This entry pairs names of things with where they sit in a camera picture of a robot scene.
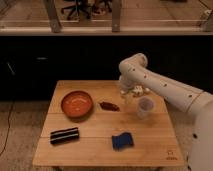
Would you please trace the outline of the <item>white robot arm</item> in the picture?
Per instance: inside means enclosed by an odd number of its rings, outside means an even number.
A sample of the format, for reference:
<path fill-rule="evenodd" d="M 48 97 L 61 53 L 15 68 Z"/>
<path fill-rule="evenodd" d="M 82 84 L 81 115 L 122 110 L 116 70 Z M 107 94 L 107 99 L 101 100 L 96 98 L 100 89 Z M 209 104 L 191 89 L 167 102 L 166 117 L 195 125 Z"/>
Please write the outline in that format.
<path fill-rule="evenodd" d="M 149 88 L 180 111 L 195 117 L 189 171 L 213 171 L 213 94 L 147 69 L 148 59 L 137 53 L 119 63 L 124 92 L 135 85 Z"/>

